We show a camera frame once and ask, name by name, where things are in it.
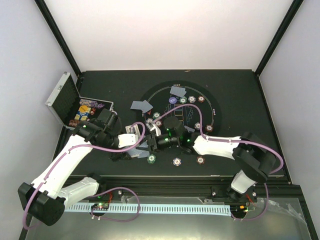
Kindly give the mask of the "purple round button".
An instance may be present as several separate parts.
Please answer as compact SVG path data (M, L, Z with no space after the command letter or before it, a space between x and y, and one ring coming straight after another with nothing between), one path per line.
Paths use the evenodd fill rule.
M170 97L168 101L170 104L174 105L177 103L178 100L175 97Z

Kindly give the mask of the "blue white poker chip stack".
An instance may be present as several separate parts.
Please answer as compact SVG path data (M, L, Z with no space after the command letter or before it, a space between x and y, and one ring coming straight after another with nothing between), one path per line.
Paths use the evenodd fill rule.
M180 158L174 158L172 160L172 164L176 167L180 166L182 164L182 160Z

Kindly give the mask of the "red brown poker chip stack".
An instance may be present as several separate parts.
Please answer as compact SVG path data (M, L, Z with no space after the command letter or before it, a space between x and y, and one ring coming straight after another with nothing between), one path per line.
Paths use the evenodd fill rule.
M198 156L196 162L200 165L205 163L205 159L202 156Z

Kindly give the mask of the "blue playing card deck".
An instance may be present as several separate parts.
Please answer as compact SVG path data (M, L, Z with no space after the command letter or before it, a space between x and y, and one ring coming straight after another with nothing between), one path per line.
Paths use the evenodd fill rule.
M146 150L139 150L136 148L132 148L130 150L127 151L127 153L129 154L129 156L131 158L147 158L150 155L149 151Z

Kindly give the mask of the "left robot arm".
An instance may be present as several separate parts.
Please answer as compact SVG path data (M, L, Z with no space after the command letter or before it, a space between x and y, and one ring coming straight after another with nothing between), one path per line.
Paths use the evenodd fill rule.
M24 182L20 185L17 192L24 210L22 223L25 229L30 229L27 215L52 226L61 218L65 209L73 204L90 196L101 200L107 195L107 186L99 182L99 177L95 174L68 187L64 187L64 184L93 149L123 153L125 147L134 147L139 137L133 131L115 134L117 121L117 114L107 109L102 110L97 118L80 121L47 169L32 183Z

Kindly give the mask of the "green poker chip stack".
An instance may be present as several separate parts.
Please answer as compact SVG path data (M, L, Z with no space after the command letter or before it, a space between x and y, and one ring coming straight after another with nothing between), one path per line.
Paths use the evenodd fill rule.
M154 164L156 162L156 156L154 154L150 154L148 157L147 157L147 162L149 164Z

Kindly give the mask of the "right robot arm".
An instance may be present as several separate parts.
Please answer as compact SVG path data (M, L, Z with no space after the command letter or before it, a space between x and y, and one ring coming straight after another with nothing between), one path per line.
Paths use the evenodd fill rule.
M232 138L211 137L201 132L188 131L177 117L163 122L166 133L161 133L156 121L146 123L150 135L146 136L148 150L160 152L179 147L187 154L218 156L234 160L240 171L233 177L225 195L231 202L239 202L253 185L264 184L276 163L276 155L251 133Z

